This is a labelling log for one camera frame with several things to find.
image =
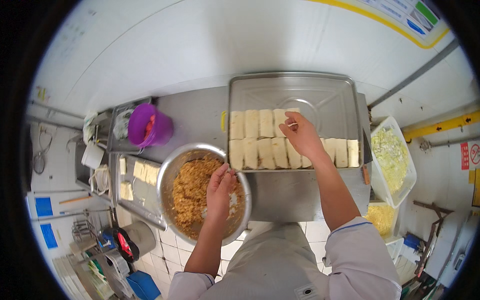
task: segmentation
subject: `shredded vegetable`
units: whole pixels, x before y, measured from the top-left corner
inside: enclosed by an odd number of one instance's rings
[[[393,130],[379,130],[372,137],[372,151],[380,164],[388,189],[398,191],[407,175],[408,152]]]
[[[365,219],[373,223],[375,228],[381,236],[384,236],[390,232],[392,227],[393,216],[395,209],[389,205],[372,206],[368,207],[368,213]]]

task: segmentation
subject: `red sign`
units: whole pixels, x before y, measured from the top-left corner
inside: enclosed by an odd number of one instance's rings
[[[460,152],[462,153],[462,170],[468,170],[470,168],[470,157],[468,156],[468,143],[460,144]]]
[[[480,161],[480,147],[477,144],[474,144],[470,148],[470,158],[472,159],[472,163],[474,165],[479,163],[479,161]]]

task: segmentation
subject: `hand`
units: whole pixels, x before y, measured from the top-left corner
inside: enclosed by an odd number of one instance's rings
[[[237,182],[235,170],[227,172],[228,164],[219,167],[210,178],[207,187],[207,217],[213,221],[225,221],[230,210],[230,195]]]
[[[316,157],[325,153],[322,141],[312,123],[294,111],[287,111],[285,116],[288,117],[285,124],[280,124],[278,127],[299,154],[313,162]]]

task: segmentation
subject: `tofu block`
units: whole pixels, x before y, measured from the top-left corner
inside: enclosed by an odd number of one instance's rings
[[[272,139],[258,140],[257,148],[260,167],[270,170],[275,169],[275,162],[273,161]]]
[[[145,181],[146,177],[146,170],[145,165],[139,161],[135,161],[135,166],[133,167],[133,176],[140,179],[141,181]]]
[[[147,170],[146,183],[156,186],[156,180],[158,178],[158,172],[160,168],[154,167],[152,165],[145,165]]]
[[[300,113],[300,108],[287,108],[286,111],[295,111],[297,113]]]
[[[259,113],[257,110],[250,109],[245,111],[245,137],[258,138]]]
[[[270,109],[260,110],[260,136],[274,137],[273,112]]]
[[[359,141],[347,140],[348,148],[348,167],[359,167]]]
[[[246,167],[252,170],[258,169],[257,139],[254,139],[254,138],[243,139],[243,158],[244,158]]]
[[[242,140],[244,132],[244,113],[243,111],[233,111],[230,114],[230,139]]]
[[[120,198],[133,201],[133,189],[130,182],[123,181],[120,183]]]
[[[273,158],[277,167],[288,169],[287,148],[285,147],[284,137],[274,137],[272,139]]]
[[[325,140],[325,151],[330,156],[330,159],[332,160],[332,162],[335,162],[335,151],[336,151],[335,139]]]
[[[288,139],[285,140],[285,143],[287,144],[287,154],[290,167],[292,169],[301,168],[301,155],[295,150]]]
[[[120,162],[120,175],[127,174],[127,160],[122,157],[119,159]]]
[[[273,114],[275,117],[275,136],[276,137],[285,137],[285,135],[282,133],[280,128],[278,127],[280,124],[285,123],[285,120],[287,117],[285,116],[286,109],[274,109]]]
[[[347,140],[335,139],[335,166],[337,168],[348,167]]]
[[[243,169],[243,141],[231,140],[229,142],[230,167],[235,170]]]
[[[301,167],[302,168],[308,168],[312,165],[312,162],[306,157],[306,156],[301,156]]]

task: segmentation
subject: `baking tray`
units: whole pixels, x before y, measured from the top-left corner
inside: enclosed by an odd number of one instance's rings
[[[140,216],[147,222],[154,224],[156,227],[165,230],[166,223],[158,206],[156,186],[143,182],[133,176],[133,168],[136,161],[147,163],[157,168],[160,168],[161,164],[127,154],[117,154],[115,157],[115,179],[112,196],[115,197],[115,200],[121,206]],[[120,158],[122,157],[126,160],[127,173],[125,175],[120,174]],[[120,198],[120,183],[122,181],[129,181],[132,184],[133,201]]]
[[[312,72],[268,72],[236,76],[230,80],[227,157],[230,112],[248,109],[300,108],[323,138],[358,140],[359,167],[363,165],[363,135],[354,81],[344,75]],[[244,169],[242,172],[293,172],[299,169]]]
[[[143,148],[135,146],[130,143],[127,139],[117,140],[115,135],[113,134],[113,128],[115,127],[115,120],[117,116],[126,111],[127,109],[135,108],[142,103],[152,103],[152,97],[145,97],[141,99],[137,99],[128,103],[120,104],[116,106],[112,111],[112,120],[110,122],[110,131],[108,134],[108,143],[107,143],[107,152],[108,153],[127,153],[127,154],[134,154],[138,155],[142,153]]]

